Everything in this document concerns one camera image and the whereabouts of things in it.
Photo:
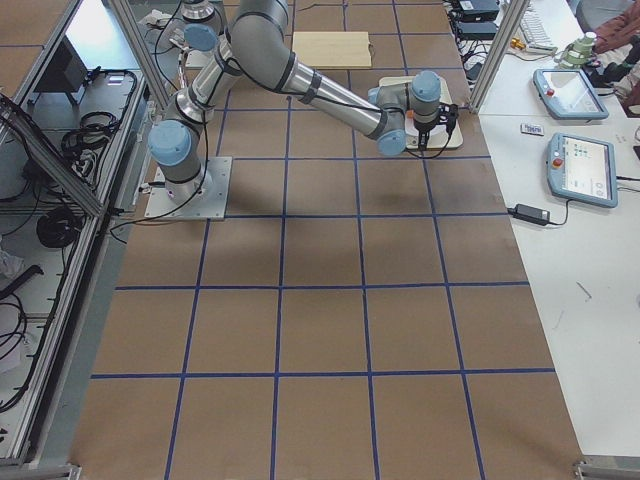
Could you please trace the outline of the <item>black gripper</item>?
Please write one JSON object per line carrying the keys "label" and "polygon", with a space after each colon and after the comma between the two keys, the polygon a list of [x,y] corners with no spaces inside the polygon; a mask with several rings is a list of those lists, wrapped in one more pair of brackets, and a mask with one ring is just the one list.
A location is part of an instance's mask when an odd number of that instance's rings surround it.
{"label": "black gripper", "polygon": [[426,150],[431,132],[437,126],[444,126],[447,134],[447,140],[441,147],[441,149],[444,150],[450,143],[453,131],[457,125],[458,116],[457,109],[439,109],[436,117],[429,121],[420,121],[417,115],[414,115],[413,125],[418,132],[417,149]]}

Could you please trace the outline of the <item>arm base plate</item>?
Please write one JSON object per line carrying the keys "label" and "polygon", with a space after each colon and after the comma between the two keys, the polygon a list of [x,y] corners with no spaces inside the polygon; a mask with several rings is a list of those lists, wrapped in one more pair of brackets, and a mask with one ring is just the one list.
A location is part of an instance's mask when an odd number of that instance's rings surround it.
{"label": "arm base plate", "polygon": [[156,168],[153,186],[149,193],[144,217],[158,220],[205,220],[225,219],[232,172],[230,156],[200,158],[206,171],[198,177],[176,184],[166,181],[163,172]]}

